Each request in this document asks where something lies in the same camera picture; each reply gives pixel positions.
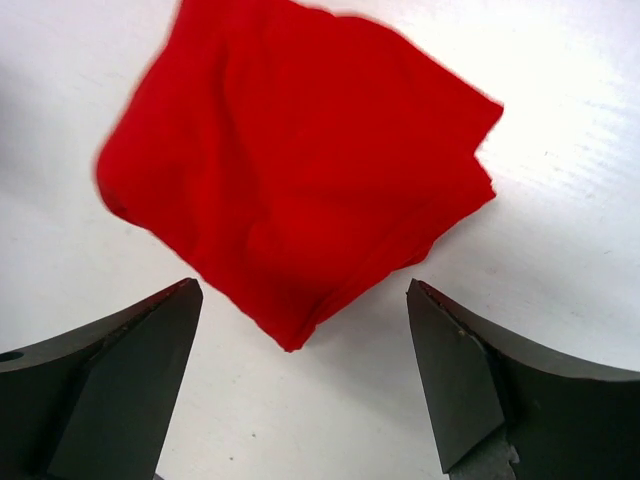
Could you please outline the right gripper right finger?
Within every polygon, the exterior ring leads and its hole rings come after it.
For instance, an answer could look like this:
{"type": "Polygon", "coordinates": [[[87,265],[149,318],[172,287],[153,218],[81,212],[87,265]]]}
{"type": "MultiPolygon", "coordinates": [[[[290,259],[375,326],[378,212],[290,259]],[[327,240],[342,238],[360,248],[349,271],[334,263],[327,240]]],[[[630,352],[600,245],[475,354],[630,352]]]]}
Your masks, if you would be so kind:
{"type": "Polygon", "coordinates": [[[536,343],[419,280],[407,307],[448,477],[638,477],[637,372],[536,343]]]}

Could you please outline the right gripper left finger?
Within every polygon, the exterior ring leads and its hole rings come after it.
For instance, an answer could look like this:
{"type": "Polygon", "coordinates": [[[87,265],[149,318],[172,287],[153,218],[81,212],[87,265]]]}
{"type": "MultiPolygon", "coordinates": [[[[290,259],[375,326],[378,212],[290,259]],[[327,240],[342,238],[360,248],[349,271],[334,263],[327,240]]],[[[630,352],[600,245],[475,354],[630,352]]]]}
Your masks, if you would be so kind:
{"type": "Polygon", "coordinates": [[[202,302],[187,278],[2,353],[2,478],[157,478],[202,302]]]}

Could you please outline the red t shirt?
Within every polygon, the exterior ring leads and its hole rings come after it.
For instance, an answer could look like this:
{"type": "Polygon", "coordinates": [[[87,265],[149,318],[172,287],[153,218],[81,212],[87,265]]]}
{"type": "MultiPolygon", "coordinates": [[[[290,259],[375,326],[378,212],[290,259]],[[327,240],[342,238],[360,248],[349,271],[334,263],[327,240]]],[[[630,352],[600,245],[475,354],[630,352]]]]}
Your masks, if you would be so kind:
{"type": "Polygon", "coordinates": [[[494,198],[476,152],[502,113],[367,18],[184,1],[95,178],[292,352],[494,198]]]}

